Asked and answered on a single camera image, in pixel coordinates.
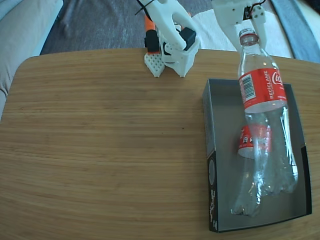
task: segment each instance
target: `black cable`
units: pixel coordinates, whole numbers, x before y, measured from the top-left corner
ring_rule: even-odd
[[[266,2],[266,0],[263,0],[262,2],[257,2],[257,3],[252,4],[252,7],[250,9],[250,14],[252,14],[252,10],[254,9],[255,6],[264,4],[265,2]]]
[[[150,20],[152,21],[152,19],[151,19],[149,13],[148,13],[146,7],[147,7],[149,4],[151,4],[153,1],[155,1],[155,0],[151,0],[151,1],[148,2],[148,4],[146,4],[146,5],[143,5],[139,0],[136,0],[136,1],[137,1],[138,4],[141,6],[141,8],[140,8],[139,11],[137,11],[137,12],[135,13],[135,16],[136,16],[138,13],[140,13],[142,10],[144,10],[145,15],[148,17],[148,19],[150,19]]]

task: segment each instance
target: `coca-cola bottle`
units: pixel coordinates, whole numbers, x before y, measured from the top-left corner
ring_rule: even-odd
[[[289,110],[279,68],[259,45],[256,33],[239,33],[238,69],[245,118],[253,138],[254,182],[261,196],[292,193],[298,168],[291,146]]]
[[[242,161],[242,180],[232,203],[231,213],[254,217],[259,212],[261,196],[254,182],[255,154],[249,127],[241,129],[236,161]]]

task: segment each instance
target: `barcode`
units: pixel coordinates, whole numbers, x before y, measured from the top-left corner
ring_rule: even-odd
[[[252,82],[251,74],[242,78],[242,85],[244,89],[244,97],[245,101],[249,101],[250,99],[254,99],[256,97],[256,92],[254,88],[254,83]]]

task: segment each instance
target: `gray couch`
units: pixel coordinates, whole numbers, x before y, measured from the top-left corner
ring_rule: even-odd
[[[38,56],[63,0],[0,0],[0,118],[20,64]]]

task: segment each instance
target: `coca-cola logo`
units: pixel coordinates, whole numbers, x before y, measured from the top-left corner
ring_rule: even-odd
[[[283,85],[282,83],[282,79],[281,79],[281,76],[279,75],[279,73],[277,71],[275,71],[273,74],[272,74],[272,82],[273,84],[275,85]]]

